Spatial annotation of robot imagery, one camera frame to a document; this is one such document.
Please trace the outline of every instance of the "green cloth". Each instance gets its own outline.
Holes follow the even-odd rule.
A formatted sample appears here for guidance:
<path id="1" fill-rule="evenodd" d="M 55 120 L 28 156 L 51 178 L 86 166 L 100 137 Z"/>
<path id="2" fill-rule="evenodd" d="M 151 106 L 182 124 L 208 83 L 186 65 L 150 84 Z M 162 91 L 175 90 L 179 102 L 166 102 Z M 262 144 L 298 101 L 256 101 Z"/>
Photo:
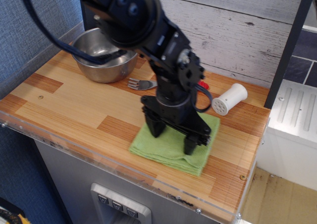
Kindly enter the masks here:
<path id="1" fill-rule="evenodd" d="M 185 135 L 166 126 L 163 133 L 155 138 L 148 126 L 143 125 L 130 146 L 130 152 L 166 166 L 200 176 L 211 150 L 220 125 L 220 118 L 208 114 L 200 114 L 211 128 L 211 141 L 207 146 L 197 146 L 191 156 L 184 154 Z"/>

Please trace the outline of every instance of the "wood plank wall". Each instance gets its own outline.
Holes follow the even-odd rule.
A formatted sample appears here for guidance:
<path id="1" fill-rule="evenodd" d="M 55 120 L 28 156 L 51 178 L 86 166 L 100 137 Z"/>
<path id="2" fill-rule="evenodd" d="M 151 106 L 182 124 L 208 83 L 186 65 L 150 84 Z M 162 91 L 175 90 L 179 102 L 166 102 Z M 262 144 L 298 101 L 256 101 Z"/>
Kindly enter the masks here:
<path id="1" fill-rule="evenodd" d="M 207 70 L 269 88 L 301 0 L 161 0 Z"/>

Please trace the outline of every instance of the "stainless steel bowl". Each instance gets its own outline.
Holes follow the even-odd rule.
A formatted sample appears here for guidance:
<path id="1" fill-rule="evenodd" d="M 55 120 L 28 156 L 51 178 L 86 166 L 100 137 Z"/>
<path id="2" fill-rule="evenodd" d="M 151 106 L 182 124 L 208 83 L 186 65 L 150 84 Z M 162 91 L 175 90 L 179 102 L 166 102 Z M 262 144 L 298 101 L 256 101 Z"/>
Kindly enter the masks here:
<path id="1" fill-rule="evenodd" d="M 72 45 L 91 56 L 101 56 L 118 50 L 101 33 L 100 28 L 84 32 Z M 87 78 L 100 83 L 112 83 L 124 79 L 133 71 L 137 62 L 137 53 L 133 51 L 128 51 L 125 55 L 102 65 L 88 62 L 77 56 L 73 57 Z"/>

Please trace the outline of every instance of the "fork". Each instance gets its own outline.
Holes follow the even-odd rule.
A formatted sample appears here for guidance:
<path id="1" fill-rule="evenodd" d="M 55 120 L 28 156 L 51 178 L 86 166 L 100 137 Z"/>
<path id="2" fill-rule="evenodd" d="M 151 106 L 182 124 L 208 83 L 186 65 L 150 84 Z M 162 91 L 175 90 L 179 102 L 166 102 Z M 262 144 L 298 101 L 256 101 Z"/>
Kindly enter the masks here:
<path id="1" fill-rule="evenodd" d="M 147 90 L 154 88 L 158 85 L 156 81 L 152 80 L 139 80 L 134 78 L 129 78 L 128 87 L 134 90 Z"/>

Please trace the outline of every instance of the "blue tile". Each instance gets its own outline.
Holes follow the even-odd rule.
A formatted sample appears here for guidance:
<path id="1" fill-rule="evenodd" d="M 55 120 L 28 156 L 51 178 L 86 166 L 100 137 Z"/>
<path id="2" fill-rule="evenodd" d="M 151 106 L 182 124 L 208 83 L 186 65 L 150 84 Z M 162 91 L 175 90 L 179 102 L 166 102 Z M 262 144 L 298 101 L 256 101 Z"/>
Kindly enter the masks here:
<path id="1" fill-rule="evenodd" d="M 305 84 L 317 88 L 317 63 L 316 62 L 313 64 Z"/>
<path id="2" fill-rule="evenodd" d="M 302 30 L 293 55 L 317 60 L 317 33 Z"/>
<path id="3" fill-rule="evenodd" d="M 310 60 L 292 56 L 284 74 L 284 79 L 302 84 L 311 65 L 312 62 Z"/>

